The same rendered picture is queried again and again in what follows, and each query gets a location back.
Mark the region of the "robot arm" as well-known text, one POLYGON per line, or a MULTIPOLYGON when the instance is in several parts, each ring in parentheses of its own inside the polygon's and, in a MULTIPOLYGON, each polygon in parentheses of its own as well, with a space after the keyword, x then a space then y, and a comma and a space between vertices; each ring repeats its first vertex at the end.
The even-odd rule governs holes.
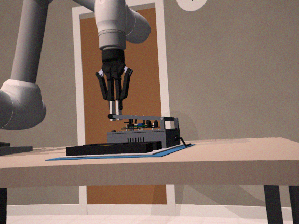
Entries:
MULTIPOLYGON (((35 84, 48 5, 53 0, 23 0, 11 79, 0 89, 0 129, 23 130, 40 124, 46 115, 41 89, 35 84)), ((126 49, 151 33, 148 21, 125 0, 73 0, 95 13, 99 49, 126 49), (95 11, 94 11, 95 6, 95 11), (125 34, 126 32, 126 34, 125 34)))

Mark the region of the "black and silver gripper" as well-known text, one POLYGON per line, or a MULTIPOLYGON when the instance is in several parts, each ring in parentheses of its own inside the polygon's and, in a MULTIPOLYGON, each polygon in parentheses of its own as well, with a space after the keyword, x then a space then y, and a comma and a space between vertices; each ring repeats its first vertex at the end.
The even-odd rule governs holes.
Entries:
POLYGON ((125 55, 122 49, 105 49, 102 51, 102 67, 96 72, 102 92, 103 99, 108 100, 110 114, 122 115, 122 100, 127 98, 130 76, 132 69, 125 65, 125 55), (125 71, 123 88, 121 87, 121 76, 125 71), (104 79, 107 76, 107 87, 104 79), (114 80, 116 89, 116 113, 114 99, 114 80))

